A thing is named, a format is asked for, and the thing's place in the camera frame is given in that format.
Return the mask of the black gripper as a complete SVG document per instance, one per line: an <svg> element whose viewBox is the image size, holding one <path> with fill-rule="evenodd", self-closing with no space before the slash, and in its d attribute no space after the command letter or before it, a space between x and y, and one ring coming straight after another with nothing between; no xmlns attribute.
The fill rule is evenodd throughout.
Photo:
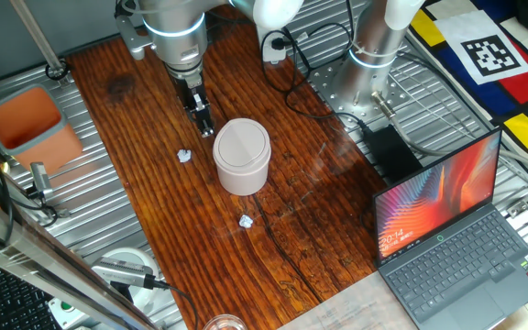
<svg viewBox="0 0 528 330"><path fill-rule="evenodd" d="M215 127L210 107L206 101L203 75L193 73L187 76L174 77L173 83L187 116L191 120L195 120L203 138L209 137L215 132Z"/></svg>

